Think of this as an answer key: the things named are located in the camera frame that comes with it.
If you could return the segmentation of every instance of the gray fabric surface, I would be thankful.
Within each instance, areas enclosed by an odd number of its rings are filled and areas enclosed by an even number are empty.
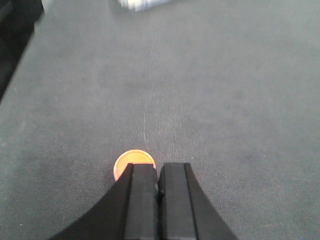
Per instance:
[[[320,239],[319,12],[54,1],[0,106],[0,239],[68,226],[134,148],[190,162],[241,240]]]

